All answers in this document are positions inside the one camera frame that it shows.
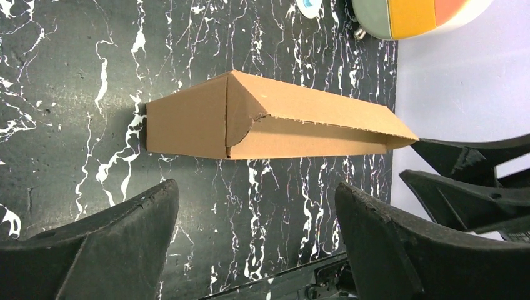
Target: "torn cardboard edge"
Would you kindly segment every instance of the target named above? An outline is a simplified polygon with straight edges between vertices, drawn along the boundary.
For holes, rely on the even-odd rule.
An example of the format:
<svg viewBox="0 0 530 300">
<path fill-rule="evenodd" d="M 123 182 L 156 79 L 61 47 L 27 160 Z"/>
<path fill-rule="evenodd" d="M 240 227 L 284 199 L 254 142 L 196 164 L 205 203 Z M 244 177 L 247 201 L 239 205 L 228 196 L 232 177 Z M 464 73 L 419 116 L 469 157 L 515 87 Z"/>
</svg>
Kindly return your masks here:
<svg viewBox="0 0 530 300">
<path fill-rule="evenodd" d="M 147 104 L 147 150 L 216 159 L 385 153 L 418 137 L 386 106 L 231 71 Z"/>
</svg>

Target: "open cardboard box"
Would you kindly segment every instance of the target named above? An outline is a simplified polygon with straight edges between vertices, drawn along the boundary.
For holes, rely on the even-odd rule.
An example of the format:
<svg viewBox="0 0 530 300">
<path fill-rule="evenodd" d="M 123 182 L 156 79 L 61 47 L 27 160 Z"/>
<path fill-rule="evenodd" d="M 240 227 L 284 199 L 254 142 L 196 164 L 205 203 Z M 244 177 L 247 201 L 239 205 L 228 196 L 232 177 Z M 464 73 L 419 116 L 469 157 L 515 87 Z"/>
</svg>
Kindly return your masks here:
<svg viewBox="0 0 530 300">
<path fill-rule="evenodd" d="M 386 106 L 231 71 L 147 104 L 147 150 L 217 159 L 385 153 L 418 137 Z"/>
</svg>

